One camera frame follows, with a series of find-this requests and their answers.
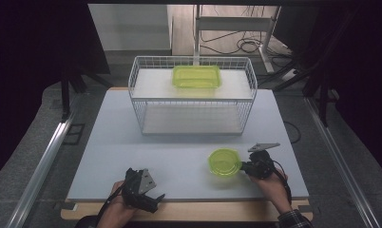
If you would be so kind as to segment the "metal rail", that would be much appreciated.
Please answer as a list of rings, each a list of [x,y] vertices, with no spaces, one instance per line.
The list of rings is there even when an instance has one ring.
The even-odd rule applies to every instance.
[[[320,136],[325,142],[328,151],[335,162],[335,166],[344,181],[351,198],[353,199],[353,204],[355,205],[365,226],[367,228],[381,228],[366,195],[353,176],[353,172],[351,171],[349,165],[343,158],[341,150],[334,140],[329,127],[321,121],[315,101],[312,98],[304,98],[304,102],[308,106]]]
[[[57,125],[41,160],[38,162],[38,165],[36,166],[21,198],[18,200],[5,228],[23,228],[70,126],[71,120],[66,120]]]

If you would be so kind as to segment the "plaid right sleeve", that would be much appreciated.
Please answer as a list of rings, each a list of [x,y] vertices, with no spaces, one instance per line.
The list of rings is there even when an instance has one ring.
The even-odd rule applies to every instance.
[[[277,217],[280,228],[314,228],[313,224],[298,210],[292,210]]]

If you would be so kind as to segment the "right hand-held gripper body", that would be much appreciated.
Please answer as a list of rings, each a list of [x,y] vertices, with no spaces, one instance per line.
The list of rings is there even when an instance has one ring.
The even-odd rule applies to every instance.
[[[249,162],[252,162],[253,166],[245,169],[252,169],[253,177],[258,179],[266,179],[273,173],[278,174],[274,165],[274,160],[271,159],[268,149],[279,146],[279,143],[256,143],[248,152],[250,153]]]

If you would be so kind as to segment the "rectangular green plastic container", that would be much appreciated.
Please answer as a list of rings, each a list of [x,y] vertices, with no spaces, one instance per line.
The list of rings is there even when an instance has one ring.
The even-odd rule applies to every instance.
[[[217,66],[175,66],[172,86],[177,88],[218,88],[221,86]]]

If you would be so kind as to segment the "person's left hand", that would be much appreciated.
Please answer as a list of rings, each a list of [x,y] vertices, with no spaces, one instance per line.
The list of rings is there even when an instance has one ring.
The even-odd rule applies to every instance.
[[[105,209],[96,228],[124,228],[137,211],[137,208],[128,206],[121,196],[117,196]]]

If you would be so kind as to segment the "white desk frame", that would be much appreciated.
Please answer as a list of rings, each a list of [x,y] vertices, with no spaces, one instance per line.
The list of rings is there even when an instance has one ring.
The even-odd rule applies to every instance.
[[[268,73],[274,73],[273,65],[268,57],[268,46],[273,35],[280,7],[275,7],[270,17],[254,16],[203,16],[202,5],[196,5],[194,19],[194,52],[193,55],[201,55],[201,32],[209,31],[257,31],[264,32],[265,37],[258,46],[258,52],[262,63]]]

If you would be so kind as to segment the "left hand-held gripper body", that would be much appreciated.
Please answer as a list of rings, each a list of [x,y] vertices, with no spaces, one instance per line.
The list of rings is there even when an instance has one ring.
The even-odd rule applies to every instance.
[[[129,168],[125,173],[122,197],[127,205],[142,210],[143,205],[152,204],[152,198],[146,193],[155,187],[156,183],[147,169]]]

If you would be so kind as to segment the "black metal stand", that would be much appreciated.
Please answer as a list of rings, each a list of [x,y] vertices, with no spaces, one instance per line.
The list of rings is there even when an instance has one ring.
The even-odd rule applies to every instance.
[[[281,91],[303,81],[305,97],[320,93],[319,118],[326,123],[331,72],[339,62],[337,55],[343,37],[356,12],[357,7],[352,4],[283,6],[277,17],[275,37],[292,49],[292,62],[263,83],[267,86],[283,76],[287,69],[296,67],[295,77],[274,85],[272,89]]]

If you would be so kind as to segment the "white wire shelf rack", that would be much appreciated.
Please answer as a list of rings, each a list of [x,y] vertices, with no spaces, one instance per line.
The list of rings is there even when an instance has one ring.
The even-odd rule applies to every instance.
[[[172,86],[176,66],[217,66],[218,88]],[[258,89],[247,57],[138,56],[128,91],[144,134],[240,135]]]

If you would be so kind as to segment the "person's right hand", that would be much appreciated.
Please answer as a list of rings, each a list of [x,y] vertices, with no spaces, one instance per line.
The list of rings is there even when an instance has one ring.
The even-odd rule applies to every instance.
[[[250,176],[249,179],[256,184],[262,195],[273,203],[281,215],[293,210],[291,203],[288,201],[288,194],[284,184],[276,174],[272,174],[266,179],[258,179],[253,176]]]

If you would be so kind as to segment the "round green plastic bowl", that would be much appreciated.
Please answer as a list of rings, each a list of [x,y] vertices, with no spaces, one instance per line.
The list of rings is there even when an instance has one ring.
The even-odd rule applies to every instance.
[[[219,148],[208,157],[210,172],[219,177],[231,177],[241,169],[239,152],[231,148]]]

